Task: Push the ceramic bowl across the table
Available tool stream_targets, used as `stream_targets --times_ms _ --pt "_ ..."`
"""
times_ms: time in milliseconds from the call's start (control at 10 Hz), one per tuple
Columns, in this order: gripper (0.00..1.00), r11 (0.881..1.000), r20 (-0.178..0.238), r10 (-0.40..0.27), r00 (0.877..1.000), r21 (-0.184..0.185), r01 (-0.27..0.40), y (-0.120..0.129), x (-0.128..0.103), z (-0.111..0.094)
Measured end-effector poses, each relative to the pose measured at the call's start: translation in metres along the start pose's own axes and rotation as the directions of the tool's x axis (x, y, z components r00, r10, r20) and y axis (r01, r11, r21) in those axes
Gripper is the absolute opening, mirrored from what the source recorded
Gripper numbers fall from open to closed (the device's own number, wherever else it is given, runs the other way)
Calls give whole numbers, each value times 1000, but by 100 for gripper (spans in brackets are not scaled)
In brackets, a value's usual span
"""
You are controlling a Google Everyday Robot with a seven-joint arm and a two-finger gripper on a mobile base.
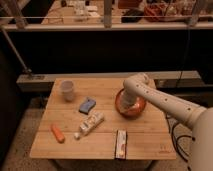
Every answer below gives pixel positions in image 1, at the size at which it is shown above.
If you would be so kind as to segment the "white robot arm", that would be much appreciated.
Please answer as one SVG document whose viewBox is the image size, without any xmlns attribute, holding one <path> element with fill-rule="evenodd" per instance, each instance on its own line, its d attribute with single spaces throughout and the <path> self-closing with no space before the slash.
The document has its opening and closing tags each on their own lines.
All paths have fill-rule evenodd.
<svg viewBox="0 0 213 171">
<path fill-rule="evenodd" d="M 123 81 L 120 104 L 123 109 L 132 107 L 142 98 L 168 113 L 192 131 L 189 171 L 213 171 L 213 107 L 164 93 L 149 86 L 149 77 L 139 73 Z"/>
</svg>

